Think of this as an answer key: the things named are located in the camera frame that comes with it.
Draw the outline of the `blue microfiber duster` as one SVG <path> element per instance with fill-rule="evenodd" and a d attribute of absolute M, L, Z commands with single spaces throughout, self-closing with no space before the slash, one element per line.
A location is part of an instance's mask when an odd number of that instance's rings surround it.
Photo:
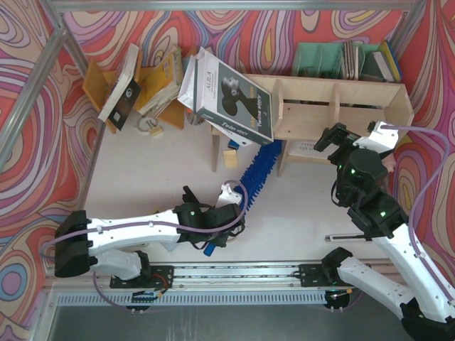
<path fill-rule="evenodd" d="M 226 180 L 224 182 L 224 185 L 230 186 L 232 192 L 241 195 L 239 206 L 242 219 L 245 218 L 262 191 L 281 152 L 282 140 L 275 139 L 273 143 L 261 146 L 239 180 Z"/>

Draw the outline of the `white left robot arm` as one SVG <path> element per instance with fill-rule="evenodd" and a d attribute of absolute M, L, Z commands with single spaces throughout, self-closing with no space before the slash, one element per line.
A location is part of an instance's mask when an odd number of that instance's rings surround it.
<path fill-rule="evenodd" d="M 138 246 L 156 242 L 172 249 L 188 242 L 224 247 L 230 235 L 244 228 L 244 215 L 236 203 L 221 207 L 183 203 L 118 220 L 88 218 L 84 210 L 75 211 L 55 231 L 54 274 L 70 278 L 94 271 L 124 281 L 146 276 L 149 261 Z"/>

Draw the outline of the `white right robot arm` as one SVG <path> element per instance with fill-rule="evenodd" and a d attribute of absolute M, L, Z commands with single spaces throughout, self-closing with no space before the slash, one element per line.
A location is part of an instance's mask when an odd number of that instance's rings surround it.
<path fill-rule="evenodd" d="M 373 270 L 343 247 L 322 258 L 316 266 L 299 265 L 293 276 L 301 286 L 354 286 L 394 313 L 413 340 L 454 339 L 454 287 L 446 280 L 414 231 L 414 213 L 381 187 L 388 170 L 383 164 L 410 130 L 384 121 L 370 122 L 368 136 L 349 131 L 342 123 L 324 129 L 314 146 L 336 166 L 332 202 L 344 207 L 362 237 L 379 246 L 395 265 L 405 285 Z"/>

